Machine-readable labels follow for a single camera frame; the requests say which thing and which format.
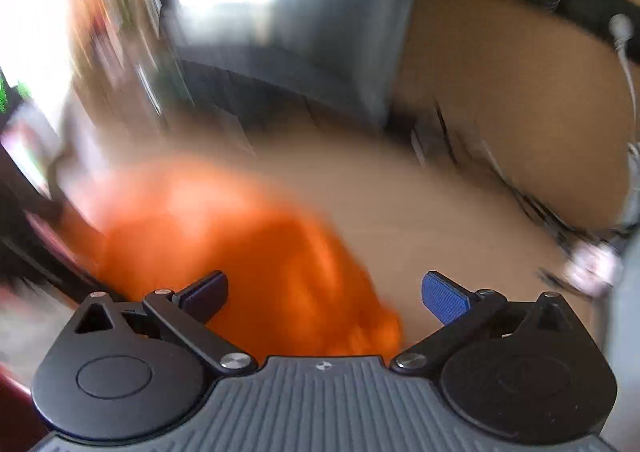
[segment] orange cloth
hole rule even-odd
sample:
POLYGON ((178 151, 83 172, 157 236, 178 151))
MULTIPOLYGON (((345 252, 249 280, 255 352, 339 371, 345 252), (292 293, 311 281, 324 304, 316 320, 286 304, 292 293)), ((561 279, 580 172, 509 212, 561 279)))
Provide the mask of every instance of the orange cloth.
POLYGON ((208 327, 267 355, 399 351, 399 318, 316 215, 196 159, 119 170, 93 182, 62 236, 101 281, 138 300, 222 270, 229 298, 208 327))

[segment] red object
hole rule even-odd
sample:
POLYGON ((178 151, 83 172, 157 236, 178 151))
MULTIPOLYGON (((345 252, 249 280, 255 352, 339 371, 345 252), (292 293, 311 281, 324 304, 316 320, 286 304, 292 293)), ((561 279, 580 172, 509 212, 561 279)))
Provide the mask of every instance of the red object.
POLYGON ((0 367, 0 450, 26 452, 47 435, 29 389, 0 367))
POLYGON ((60 233, 94 276, 138 300, 221 270, 229 299, 208 327, 259 361, 400 350, 399 317, 332 227, 263 184, 175 158, 115 170, 77 199, 96 230, 68 209, 60 233))

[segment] logo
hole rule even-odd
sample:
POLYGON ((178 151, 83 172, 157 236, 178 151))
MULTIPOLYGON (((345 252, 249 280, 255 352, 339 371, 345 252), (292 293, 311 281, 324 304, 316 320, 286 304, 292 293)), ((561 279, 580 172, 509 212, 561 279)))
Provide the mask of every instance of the logo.
POLYGON ((318 362, 316 363, 316 369, 318 371, 328 371, 329 369, 331 369, 334 365, 331 362, 327 362, 325 360, 323 360, 322 362, 318 362))

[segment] silver bolt head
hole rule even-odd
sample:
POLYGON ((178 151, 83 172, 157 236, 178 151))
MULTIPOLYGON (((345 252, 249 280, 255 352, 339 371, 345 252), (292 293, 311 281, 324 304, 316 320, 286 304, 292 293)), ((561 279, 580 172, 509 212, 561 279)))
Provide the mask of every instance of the silver bolt head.
POLYGON ((427 364, 427 357, 420 353, 402 353, 396 358, 396 364, 402 369, 420 369, 427 364))
POLYGON ((227 353, 220 358, 220 365, 225 369, 244 369, 251 363, 251 357, 246 353, 227 353))

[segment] blue gripper pad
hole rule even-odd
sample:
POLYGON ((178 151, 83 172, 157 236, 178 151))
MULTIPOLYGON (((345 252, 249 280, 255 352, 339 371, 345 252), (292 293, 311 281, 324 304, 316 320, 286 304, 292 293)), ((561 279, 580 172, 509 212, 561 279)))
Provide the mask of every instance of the blue gripper pad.
POLYGON ((471 309, 472 295, 438 272, 429 272, 422 280, 422 303, 444 325, 471 309))

